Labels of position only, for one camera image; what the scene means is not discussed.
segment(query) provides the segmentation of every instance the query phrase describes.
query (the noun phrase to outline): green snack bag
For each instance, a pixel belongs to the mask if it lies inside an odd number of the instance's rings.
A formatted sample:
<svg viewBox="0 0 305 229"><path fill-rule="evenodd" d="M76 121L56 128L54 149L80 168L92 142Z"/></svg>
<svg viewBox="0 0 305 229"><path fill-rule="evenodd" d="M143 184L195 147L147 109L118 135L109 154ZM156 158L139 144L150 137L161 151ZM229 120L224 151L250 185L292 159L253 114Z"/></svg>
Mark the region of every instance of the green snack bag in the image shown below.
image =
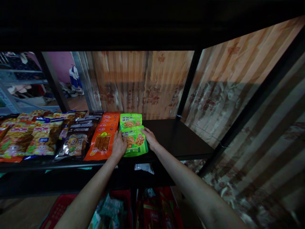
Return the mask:
<svg viewBox="0 0 305 229"><path fill-rule="evenodd" d="M122 135L127 137L127 150L124 157L140 156L148 152L147 140L141 132L144 126L125 128Z"/></svg>
<svg viewBox="0 0 305 229"><path fill-rule="evenodd" d="M136 113L125 113L120 116L120 130L142 125L142 115Z"/></svg>

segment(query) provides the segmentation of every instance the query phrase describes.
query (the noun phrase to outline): lower shelf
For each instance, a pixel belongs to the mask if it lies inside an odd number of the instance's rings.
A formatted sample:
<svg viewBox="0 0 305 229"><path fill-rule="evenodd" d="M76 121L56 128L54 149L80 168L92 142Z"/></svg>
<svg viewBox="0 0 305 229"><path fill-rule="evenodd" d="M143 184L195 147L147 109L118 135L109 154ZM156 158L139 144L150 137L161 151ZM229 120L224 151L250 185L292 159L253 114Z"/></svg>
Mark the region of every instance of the lower shelf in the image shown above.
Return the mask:
<svg viewBox="0 0 305 229"><path fill-rule="evenodd" d="M134 171L134 166L125 164L112 173L106 190L126 190L175 185L161 163L153 163L155 174ZM78 193L99 170L61 169L7 173L0 178L0 198L22 198L41 195Z"/></svg>

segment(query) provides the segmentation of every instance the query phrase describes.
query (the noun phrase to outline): hand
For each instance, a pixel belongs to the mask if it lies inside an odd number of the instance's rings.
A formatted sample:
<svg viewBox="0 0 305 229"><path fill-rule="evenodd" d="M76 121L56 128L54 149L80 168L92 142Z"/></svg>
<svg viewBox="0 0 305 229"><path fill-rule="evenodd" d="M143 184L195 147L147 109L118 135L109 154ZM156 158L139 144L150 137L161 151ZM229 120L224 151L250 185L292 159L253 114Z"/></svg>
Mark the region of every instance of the hand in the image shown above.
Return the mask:
<svg viewBox="0 0 305 229"><path fill-rule="evenodd" d="M142 133L146 136L146 139L149 143L149 147L152 151L156 152L156 149L158 146L160 146L160 143L157 141L155 135L153 132L151 132L148 128L144 127L145 130L141 129Z"/></svg>
<svg viewBox="0 0 305 229"><path fill-rule="evenodd" d="M125 154L127 149L127 138L124 136L122 139L122 132L116 131L114 134L113 144L112 144L112 154L109 158L114 158L119 162L122 156Z"/></svg>

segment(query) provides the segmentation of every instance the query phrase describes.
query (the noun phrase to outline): right hand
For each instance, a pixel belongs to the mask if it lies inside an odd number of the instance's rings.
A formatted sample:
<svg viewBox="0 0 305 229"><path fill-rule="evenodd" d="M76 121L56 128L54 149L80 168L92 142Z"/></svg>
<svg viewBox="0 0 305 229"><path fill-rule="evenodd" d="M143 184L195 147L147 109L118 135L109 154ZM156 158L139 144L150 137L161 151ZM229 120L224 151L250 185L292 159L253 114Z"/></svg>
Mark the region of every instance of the right hand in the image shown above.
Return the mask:
<svg viewBox="0 0 305 229"><path fill-rule="evenodd" d="M150 131L150 129L144 127L145 130L141 129L142 133L146 136L146 139L149 143L149 147L152 151L156 152L155 150L160 145L160 143L157 141L155 135L153 132Z"/></svg>

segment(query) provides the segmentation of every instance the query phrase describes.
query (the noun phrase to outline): floor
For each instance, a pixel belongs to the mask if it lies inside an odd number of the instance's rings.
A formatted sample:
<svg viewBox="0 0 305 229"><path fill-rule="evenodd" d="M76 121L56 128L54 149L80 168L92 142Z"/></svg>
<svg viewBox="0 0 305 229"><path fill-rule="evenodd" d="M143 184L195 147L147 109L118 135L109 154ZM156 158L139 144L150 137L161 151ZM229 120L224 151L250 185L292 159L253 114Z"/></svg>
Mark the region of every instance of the floor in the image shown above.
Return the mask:
<svg viewBox="0 0 305 229"><path fill-rule="evenodd" d="M78 97L69 97L67 99L70 110L88 110L88 105L86 102L85 96ZM47 106L56 106L58 105L56 101L49 102Z"/></svg>
<svg viewBox="0 0 305 229"><path fill-rule="evenodd" d="M178 187L173 187L181 218L185 229L202 229L201 221L183 198ZM0 207L4 209L0 215L1 229L38 229L50 212L58 196L31 197L23 199L0 200Z"/></svg>

